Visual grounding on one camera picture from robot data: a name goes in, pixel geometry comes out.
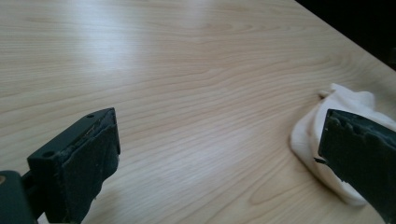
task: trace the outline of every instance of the wooden table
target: wooden table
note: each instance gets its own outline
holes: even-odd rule
[[[120,167],[84,223],[382,223],[288,142],[333,82],[396,119],[395,75],[291,0],[4,0],[0,170],[114,106]]]

